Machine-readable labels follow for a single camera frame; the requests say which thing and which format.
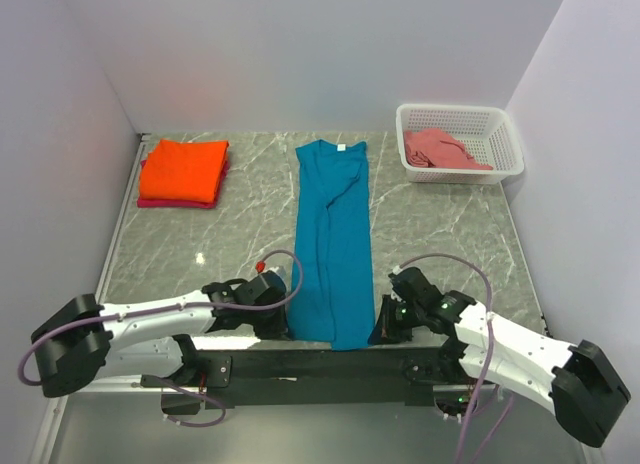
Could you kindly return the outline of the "blue t shirt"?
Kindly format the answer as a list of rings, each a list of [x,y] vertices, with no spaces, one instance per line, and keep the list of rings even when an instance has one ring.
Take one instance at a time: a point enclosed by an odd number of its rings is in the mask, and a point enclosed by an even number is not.
[[[294,253],[301,287],[287,309],[293,338],[334,351],[365,348],[376,311],[367,143],[316,140],[296,149],[299,198]]]

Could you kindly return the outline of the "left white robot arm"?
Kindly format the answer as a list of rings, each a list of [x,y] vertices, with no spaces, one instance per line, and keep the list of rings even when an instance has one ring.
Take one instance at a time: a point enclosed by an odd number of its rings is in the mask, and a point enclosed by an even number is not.
[[[179,386],[205,381],[211,366],[194,337],[248,324],[257,337],[278,339],[294,295],[273,270],[142,303],[100,304],[80,295],[33,332],[35,384],[54,398],[111,377],[147,375]]]

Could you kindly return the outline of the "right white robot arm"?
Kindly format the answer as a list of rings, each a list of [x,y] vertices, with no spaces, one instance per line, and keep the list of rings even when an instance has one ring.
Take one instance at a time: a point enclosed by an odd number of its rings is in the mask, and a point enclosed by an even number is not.
[[[405,365],[409,380],[489,381],[548,410],[579,442],[603,446],[631,394],[599,346],[531,331],[464,293],[441,292],[416,267],[397,267],[389,279],[370,344],[409,342],[420,327],[446,338],[434,362]]]

